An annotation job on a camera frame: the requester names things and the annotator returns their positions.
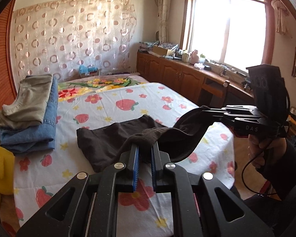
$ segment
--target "bed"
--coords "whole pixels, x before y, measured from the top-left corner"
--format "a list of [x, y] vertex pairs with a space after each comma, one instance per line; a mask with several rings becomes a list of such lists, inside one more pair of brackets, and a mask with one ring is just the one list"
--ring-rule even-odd
[[[171, 127], [180, 116], [196, 107], [168, 87], [148, 83], [137, 75], [91, 77], [60, 83], [56, 149], [15, 158], [14, 201], [20, 226], [78, 172], [94, 173], [78, 148], [76, 129], [97, 129], [143, 114]], [[178, 164], [195, 174], [212, 172], [231, 188], [233, 150], [232, 133], [216, 122], [194, 152]], [[117, 236], [166, 237], [172, 234], [171, 196], [153, 192], [151, 166], [141, 164], [136, 193], [119, 194]]]

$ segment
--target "curtain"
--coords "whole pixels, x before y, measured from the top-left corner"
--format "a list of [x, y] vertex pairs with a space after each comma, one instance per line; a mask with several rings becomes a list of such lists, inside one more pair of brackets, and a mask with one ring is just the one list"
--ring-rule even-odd
[[167, 42], [167, 21], [169, 17], [170, 0], [159, 1], [159, 41]]
[[287, 35], [289, 33], [286, 17], [289, 16], [289, 11], [280, 0], [273, 0], [271, 2], [274, 10], [277, 11], [276, 32], [280, 35]]
[[20, 80], [45, 73], [60, 82], [76, 79], [82, 64], [101, 72], [129, 66], [136, 26], [131, 0], [56, 0], [19, 9], [13, 18]]

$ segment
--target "window frame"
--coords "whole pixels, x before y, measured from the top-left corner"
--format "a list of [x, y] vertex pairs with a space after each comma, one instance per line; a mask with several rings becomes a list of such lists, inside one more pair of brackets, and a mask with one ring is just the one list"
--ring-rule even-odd
[[[271, 64], [273, 58], [274, 41], [275, 41], [275, 15], [274, 9], [271, 6], [272, 0], [265, 1], [265, 12], [266, 12], [266, 31], [265, 31], [265, 42], [264, 51], [261, 64]], [[180, 49], [188, 49], [188, 37], [191, 40], [191, 31], [193, 24], [193, 5], [192, 0], [185, 0], [184, 3], [184, 13], [183, 13], [183, 23], [181, 31]]]

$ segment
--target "silver screw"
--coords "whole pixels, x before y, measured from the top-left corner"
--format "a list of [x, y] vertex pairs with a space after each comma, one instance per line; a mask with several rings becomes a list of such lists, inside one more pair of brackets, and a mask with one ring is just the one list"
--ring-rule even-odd
[[124, 167], [124, 164], [121, 163], [121, 162], [117, 162], [117, 163], [114, 164], [114, 167], [115, 167], [116, 169], [122, 169], [122, 168]]
[[209, 172], [205, 172], [205, 173], [203, 174], [203, 177], [204, 177], [204, 179], [206, 179], [206, 180], [212, 180], [212, 179], [213, 179], [213, 175], [212, 175], [211, 173], [209, 173]]
[[77, 178], [80, 179], [80, 180], [82, 180], [82, 179], [84, 179], [86, 177], [87, 177], [87, 174], [85, 172], [80, 172], [80, 173], [77, 174]]
[[175, 164], [174, 163], [167, 163], [166, 164], [166, 168], [167, 169], [174, 169], [175, 168]]

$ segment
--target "window pane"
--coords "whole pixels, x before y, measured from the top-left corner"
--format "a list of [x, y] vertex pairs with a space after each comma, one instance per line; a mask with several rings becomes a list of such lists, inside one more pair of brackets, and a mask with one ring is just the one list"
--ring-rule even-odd
[[251, 0], [231, 0], [230, 30], [225, 63], [245, 68], [261, 64], [266, 31], [265, 5]]
[[229, 0], [196, 0], [191, 50], [219, 61], [229, 17]]

